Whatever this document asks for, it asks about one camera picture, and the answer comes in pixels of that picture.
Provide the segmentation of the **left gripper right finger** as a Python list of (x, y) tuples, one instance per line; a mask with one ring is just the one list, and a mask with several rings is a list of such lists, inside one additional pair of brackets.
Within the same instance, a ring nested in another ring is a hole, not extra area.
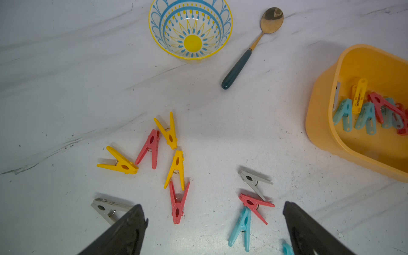
[(295, 255), (354, 254), (296, 203), (287, 201), (283, 215)]

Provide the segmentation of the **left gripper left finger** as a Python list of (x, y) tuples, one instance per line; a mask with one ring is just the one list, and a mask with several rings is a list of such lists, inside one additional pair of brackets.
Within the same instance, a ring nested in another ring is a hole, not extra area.
[(135, 205), (79, 255), (139, 255), (148, 220)]

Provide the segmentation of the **grey clothespin bottom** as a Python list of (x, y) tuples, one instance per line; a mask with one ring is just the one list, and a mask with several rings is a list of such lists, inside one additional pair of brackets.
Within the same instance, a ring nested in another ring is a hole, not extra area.
[(334, 103), (333, 103), (333, 111), (336, 110), (338, 99), (339, 99), (339, 92), (341, 88), (341, 83), (338, 81), (336, 88), (335, 88), (335, 96), (334, 96)]

